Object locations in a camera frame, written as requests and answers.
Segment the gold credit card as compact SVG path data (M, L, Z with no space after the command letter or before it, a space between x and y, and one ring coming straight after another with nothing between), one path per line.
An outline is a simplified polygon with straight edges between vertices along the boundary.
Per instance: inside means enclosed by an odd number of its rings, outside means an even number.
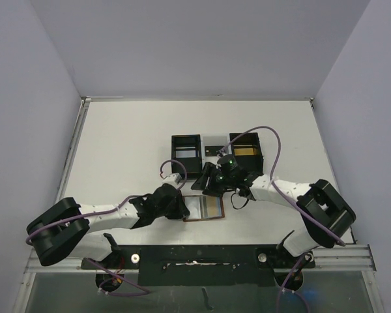
M203 209L204 218L222 218L221 200L217 197L206 197Z

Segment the brown leather card holder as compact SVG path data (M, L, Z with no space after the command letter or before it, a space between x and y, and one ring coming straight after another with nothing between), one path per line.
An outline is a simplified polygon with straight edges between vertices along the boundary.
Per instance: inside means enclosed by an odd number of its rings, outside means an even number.
M222 198L191 195L184 197L184 203L190 214L185 222L200 222L225 218L225 210Z

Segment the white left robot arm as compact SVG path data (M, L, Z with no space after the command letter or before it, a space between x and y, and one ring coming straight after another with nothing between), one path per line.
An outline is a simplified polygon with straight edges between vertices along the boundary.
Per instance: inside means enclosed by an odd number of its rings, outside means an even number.
M157 218L184 220L189 215L182 192L167 183L152 193L128 196L117 205L84 205L67 197L28 225L25 242L33 247L43 266L77 257L91 258L111 268L119 262L120 252L109 230L134 230L151 225Z

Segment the black white card sorting tray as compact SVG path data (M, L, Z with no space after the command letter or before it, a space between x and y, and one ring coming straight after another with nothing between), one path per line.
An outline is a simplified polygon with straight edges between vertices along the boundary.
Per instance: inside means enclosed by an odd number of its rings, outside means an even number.
M173 135L171 137L171 158L182 164L182 166L173 163L171 169L173 173L179 173L181 177L187 177L189 181L195 181L200 175L206 162L215 164L217 156L205 156L205 146L215 145L224 147L226 154L233 154L237 147L255 147L258 155L255 156L235 156L238 164L248 171L263 172L263 154L260 146L259 135L251 132L239 137L237 133L229 134L187 134ZM194 148L197 151L195 158L175 158L175 150L187 147Z

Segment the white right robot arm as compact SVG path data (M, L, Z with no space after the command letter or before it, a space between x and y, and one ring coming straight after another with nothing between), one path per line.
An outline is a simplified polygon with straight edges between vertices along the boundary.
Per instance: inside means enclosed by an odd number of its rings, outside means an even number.
M286 235L277 250L278 261L286 267L319 246L343 245L341 237L356 221L356 213L328 181L307 184L276 179L242 168L233 155L219 158L217 164L207 162L191 189L217 197L235 192L250 201L268 201L298 211L303 227Z

